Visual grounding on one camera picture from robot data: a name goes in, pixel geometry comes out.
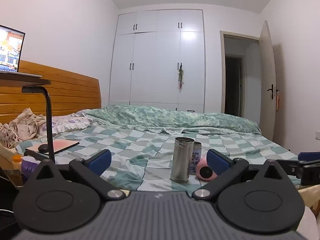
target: white wardrobe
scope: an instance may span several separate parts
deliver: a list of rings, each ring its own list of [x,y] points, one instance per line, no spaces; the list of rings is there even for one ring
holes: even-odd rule
[[[109,104],[203,113],[204,69],[201,10],[119,15]]]

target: white wall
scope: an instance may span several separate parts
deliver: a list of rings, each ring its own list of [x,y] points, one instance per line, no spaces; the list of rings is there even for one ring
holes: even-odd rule
[[[271,0],[268,20],[276,63],[280,110],[274,141],[294,153],[319,151],[320,0]]]
[[[259,14],[208,4],[161,4],[119,10],[119,14],[159,9],[202,9],[204,15],[206,82],[204,112],[221,112],[222,61],[220,31],[259,37],[263,21]]]
[[[261,110],[261,61],[258,43],[252,42],[245,49],[247,108],[244,118],[260,123]]]
[[[244,118],[260,123],[261,108],[261,62],[256,42],[225,38],[225,53],[243,57],[245,89]]]
[[[118,9],[112,0],[0,0],[0,24],[25,32],[21,59],[98,78],[108,104]]]

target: crumpled clothes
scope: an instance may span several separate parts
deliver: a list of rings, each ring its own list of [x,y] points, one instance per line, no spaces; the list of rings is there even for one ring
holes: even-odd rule
[[[11,129],[7,123],[0,123],[0,144],[8,149],[12,149],[21,141],[16,131]]]
[[[16,119],[9,123],[9,127],[17,133],[22,141],[38,138],[39,127],[46,123],[46,117],[35,115],[30,108],[23,110]]]

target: stainless steel thermos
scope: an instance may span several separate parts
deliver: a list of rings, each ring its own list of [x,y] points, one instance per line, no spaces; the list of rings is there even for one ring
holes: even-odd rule
[[[189,164],[192,158],[195,140],[177,137],[174,142],[173,160],[170,179],[183,184],[189,179]]]

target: metal can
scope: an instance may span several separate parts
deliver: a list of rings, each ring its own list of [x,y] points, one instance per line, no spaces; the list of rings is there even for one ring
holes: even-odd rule
[[[189,173],[196,174],[196,167],[201,159],[201,143],[195,142],[193,146],[192,158],[189,166]]]
[[[183,184],[189,180],[189,165],[195,140],[177,137],[174,142],[173,160],[170,179]]]

